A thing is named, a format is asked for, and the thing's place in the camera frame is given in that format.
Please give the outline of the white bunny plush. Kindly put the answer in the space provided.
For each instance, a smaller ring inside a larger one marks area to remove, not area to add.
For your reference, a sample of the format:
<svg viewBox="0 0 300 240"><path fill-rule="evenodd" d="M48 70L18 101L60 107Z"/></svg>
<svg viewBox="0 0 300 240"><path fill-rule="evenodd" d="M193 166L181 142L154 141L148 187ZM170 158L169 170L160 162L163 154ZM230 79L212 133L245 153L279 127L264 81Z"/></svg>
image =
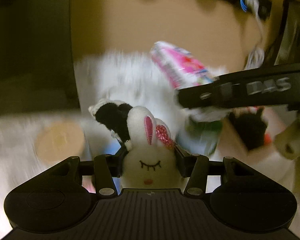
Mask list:
<svg viewBox="0 0 300 240"><path fill-rule="evenodd" d="M121 186L131 189L184 189L167 125L145 107L133 107L127 118L130 142L122 161Z"/></svg>

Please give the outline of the black dark plush toy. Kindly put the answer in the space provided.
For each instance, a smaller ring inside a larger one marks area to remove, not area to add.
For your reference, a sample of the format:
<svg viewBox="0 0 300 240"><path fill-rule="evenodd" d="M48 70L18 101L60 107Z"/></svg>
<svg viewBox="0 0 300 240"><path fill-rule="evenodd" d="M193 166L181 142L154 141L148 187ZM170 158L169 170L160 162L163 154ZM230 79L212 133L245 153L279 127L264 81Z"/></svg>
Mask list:
<svg viewBox="0 0 300 240"><path fill-rule="evenodd" d="M124 145L128 151L132 149L127 118L133 107L120 100L101 99L88 108L89 113L100 124L106 126L111 136Z"/></svg>

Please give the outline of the pink tissue pack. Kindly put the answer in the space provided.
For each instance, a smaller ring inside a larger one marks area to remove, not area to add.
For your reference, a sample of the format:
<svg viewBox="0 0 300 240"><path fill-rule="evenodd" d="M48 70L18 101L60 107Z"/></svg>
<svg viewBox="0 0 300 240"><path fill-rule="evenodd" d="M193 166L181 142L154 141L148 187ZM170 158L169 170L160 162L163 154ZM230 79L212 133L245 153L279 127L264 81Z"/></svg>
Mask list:
<svg viewBox="0 0 300 240"><path fill-rule="evenodd" d="M183 48L158 41L151 48L150 55L175 89L206 85L214 81L207 68Z"/></svg>

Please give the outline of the black computer case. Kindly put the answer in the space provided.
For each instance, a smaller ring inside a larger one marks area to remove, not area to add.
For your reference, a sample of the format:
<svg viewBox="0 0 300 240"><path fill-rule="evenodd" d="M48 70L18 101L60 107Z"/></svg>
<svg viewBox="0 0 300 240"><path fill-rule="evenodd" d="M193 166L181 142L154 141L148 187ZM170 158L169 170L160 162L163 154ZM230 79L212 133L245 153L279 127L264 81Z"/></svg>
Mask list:
<svg viewBox="0 0 300 240"><path fill-rule="evenodd" d="M300 62L300 2L284 0L275 64Z"/></svg>

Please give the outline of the pink cardboard box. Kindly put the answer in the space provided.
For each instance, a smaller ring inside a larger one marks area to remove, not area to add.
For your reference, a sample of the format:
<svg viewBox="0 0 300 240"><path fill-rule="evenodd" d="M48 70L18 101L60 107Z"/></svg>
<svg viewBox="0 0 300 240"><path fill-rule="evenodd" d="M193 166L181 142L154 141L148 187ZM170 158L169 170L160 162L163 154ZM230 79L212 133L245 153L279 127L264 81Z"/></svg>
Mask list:
<svg viewBox="0 0 300 240"><path fill-rule="evenodd" d="M273 144L248 152L227 118L223 119L220 140L211 159L221 161L226 156L240 160L290 191L293 190L295 179L294 161L282 157Z"/></svg>

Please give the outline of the white fringed blanket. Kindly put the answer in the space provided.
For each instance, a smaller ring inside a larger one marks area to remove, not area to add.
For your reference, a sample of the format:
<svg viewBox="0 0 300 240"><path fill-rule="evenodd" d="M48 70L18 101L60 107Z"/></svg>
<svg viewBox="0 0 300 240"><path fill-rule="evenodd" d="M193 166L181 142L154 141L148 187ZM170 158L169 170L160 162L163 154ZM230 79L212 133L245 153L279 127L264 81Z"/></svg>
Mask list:
<svg viewBox="0 0 300 240"><path fill-rule="evenodd" d="M173 136L192 117L197 122L215 121L223 111L183 110L165 74L146 54L107 53L88 56L75 63L76 89L80 112L28 114L26 109L57 105L64 96L66 82L51 74L26 75L0 83L0 161L21 161L34 165L34 141L39 132L62 118L74 118L82 126L91 157L102 154L113 142L108 130L95 122L88 108L101 99L121 100L143 106L164 121Z"/></svg>

